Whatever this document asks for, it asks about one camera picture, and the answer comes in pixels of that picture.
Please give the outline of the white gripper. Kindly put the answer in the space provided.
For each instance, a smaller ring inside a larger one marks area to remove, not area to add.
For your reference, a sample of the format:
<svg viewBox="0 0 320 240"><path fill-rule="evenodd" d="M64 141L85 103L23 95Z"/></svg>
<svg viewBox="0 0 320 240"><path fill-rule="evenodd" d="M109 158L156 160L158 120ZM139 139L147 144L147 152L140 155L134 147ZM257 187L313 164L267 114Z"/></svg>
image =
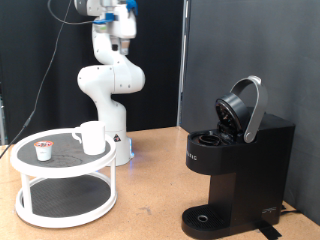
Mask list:
<svg viewBox="0 0 320 240"><path fill-rule="evenodd" d="M112 40L112 50L127 55L129 53L130 40L136 36L136 18L132 10L128 11L125 4L114 8L115 20L107 24L107 31L110 35L122 38L119 41Z"/></svg>

